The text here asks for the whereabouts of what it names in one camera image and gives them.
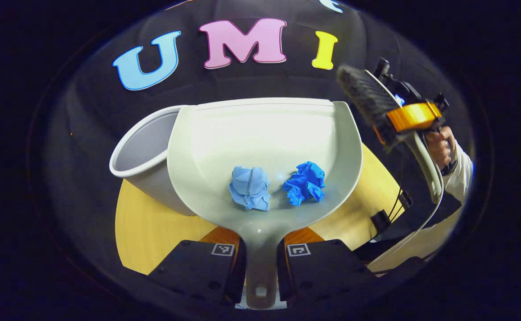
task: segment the hand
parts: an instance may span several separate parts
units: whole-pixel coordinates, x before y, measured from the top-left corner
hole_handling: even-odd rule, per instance
[[[451,162],[451,153],[455,153],[455,137],[449,126],[442,128],[440,132],[429,132],[427,138],[427,149],[442,170]]]

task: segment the white sleeve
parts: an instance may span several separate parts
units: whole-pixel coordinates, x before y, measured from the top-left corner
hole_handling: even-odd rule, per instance
[[[464,204],[472,182],[474,166],[469,155],[463,151],[456,140],[454,156],[457,160],[457,166],[451,173],[443,176],[442,180],[445,191],[453,195],[461,204]]]

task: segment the person's arm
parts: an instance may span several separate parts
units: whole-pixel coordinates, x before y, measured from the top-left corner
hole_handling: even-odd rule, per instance
[[[452,172],[443,176],[445,191],[453,195],[461,204],[464,204],[469,187],[472,183],[473,162],[467,153],[463,151],[459,143],[455,140],[453,132],[449,127],[444,127],[437,132],[430,132],[426,135],[427,148],[437,163],[439,169],[443,169],[451,158],[453,153],[457,165]]]

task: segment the foam letter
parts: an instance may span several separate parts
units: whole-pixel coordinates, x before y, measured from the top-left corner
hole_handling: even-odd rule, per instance
[[[312,67],[330,70],[334,68],[332,53],[334,52],[334,43],[338,42],[338,38],[324,31],[316,31],[316,36],[320,38],[320,42],[318,43],[316,59],[312,61]]]
[[[335,4],[338,4],[338,2],[332,1],[332,0],[320,0],[320,3],[323,4],[326,8],[332,9],[335,12],[342,13],[344,12],[342,9],[337,8],[334,6]]]
[[[242,33],[230,21],[215,21],[203,25],[200,31],[207,33],[209,40],[209,60],[205,68],[216,69],[231,64],[231,59],[224,55],[224,45],[232,54],[244,63],[258,44],[258,53],[252,60],[262,63],[280,63],[286,61],[282,53],[281,34],[286,21],[279,19],[261,19],[251,28],[248,34]]]
[[[178,57],[175,39],[179,35],[181,35],[181,31],[173,31],[152,40],[152,45],[159,47],[161,66],[151,73],[144,73],[140,69],[138,53],[144,49],[142,46],[130,49],[118,57],[112,63],[112,66],[118,68],[118,75],[122,85],[128,90],[142,90],[152,87],[169,77],[177,68]]]

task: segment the crumpled blue paper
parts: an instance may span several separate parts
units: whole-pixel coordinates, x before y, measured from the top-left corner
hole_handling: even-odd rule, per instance
[[[324,199],[322,189],[324,184],[324,171],[315,163],[306,162],[297,166],[298,171],[293,173],[290,179],[285,181],[282,188],[288,191],[289,203],[300,206],[302,201],[315,198],[317,202]]]
[[[245,209],[269,210],[269,177],[260,167],[252,169],[236,166],[232,171],[232,182],[228,190],[235,203]]]

